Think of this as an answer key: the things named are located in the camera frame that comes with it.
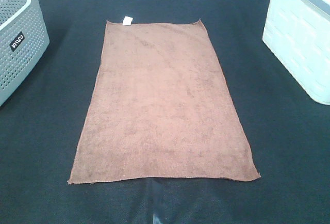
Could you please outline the brown towel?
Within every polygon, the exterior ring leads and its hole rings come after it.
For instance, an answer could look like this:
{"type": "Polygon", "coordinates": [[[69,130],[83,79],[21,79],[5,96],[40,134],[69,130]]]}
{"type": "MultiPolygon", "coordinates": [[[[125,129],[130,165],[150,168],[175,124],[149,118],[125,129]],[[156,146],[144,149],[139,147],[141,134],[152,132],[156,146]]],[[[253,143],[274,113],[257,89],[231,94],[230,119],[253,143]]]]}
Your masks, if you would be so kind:
{"type": "Polygon", "coordinates": [[[107,22],[69,184],[260,178],[202,21],[107,22]]]}

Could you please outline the grey tape strip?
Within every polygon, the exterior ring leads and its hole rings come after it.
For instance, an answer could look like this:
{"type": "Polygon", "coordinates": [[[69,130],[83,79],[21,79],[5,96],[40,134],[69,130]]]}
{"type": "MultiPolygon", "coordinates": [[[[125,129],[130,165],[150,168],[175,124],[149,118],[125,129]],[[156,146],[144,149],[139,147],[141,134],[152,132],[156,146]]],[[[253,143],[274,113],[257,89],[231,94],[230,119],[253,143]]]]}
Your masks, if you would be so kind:
{"type": "Polygon", "coordinates": [[[163,211],[163,184],[160,179],[152,178],[152,205],[153,205],[153,223],[165,223],[163,211]]]}

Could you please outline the black table cloth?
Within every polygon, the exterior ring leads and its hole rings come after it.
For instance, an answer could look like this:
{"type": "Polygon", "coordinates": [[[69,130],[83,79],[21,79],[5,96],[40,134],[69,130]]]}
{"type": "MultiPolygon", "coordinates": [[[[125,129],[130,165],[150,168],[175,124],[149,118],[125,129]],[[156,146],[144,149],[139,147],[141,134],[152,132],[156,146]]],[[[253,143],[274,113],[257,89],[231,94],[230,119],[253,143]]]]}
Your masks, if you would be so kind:
{"type": "Polygon", "coordinates": [[[50,44],[1,106],[1,223],[153,223],[152,179],[69,185],[107,21],[202,20],[260,179],[160,179],[165,223],[329,223],[329,107],[262,41],[269,0],[39,0],[50,44]]]}

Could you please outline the white plastic storage bin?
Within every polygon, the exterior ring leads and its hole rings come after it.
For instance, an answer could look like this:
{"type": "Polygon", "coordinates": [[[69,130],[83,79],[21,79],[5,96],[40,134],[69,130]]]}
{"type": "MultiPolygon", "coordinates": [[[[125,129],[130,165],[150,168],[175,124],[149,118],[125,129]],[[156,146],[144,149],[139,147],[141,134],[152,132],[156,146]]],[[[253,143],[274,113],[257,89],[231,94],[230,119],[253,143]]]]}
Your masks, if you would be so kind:
{"type": "Polygon", "coordinates": [[[262,40],[314,101],[329,104],[329,0],[270,0],[262,40]]]}

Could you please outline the grey perforated laundry basket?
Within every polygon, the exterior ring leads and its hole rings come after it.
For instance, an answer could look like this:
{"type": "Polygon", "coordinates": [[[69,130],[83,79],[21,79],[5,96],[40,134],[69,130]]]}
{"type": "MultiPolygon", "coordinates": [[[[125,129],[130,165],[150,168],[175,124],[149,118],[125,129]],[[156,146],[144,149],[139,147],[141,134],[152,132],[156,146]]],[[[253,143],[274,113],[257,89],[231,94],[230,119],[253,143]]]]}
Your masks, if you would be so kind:
{"type": "Polygon", "coordinates": [[[49,41],[39,0],[1,0],[1,103],[35,67],[49,41]]]}

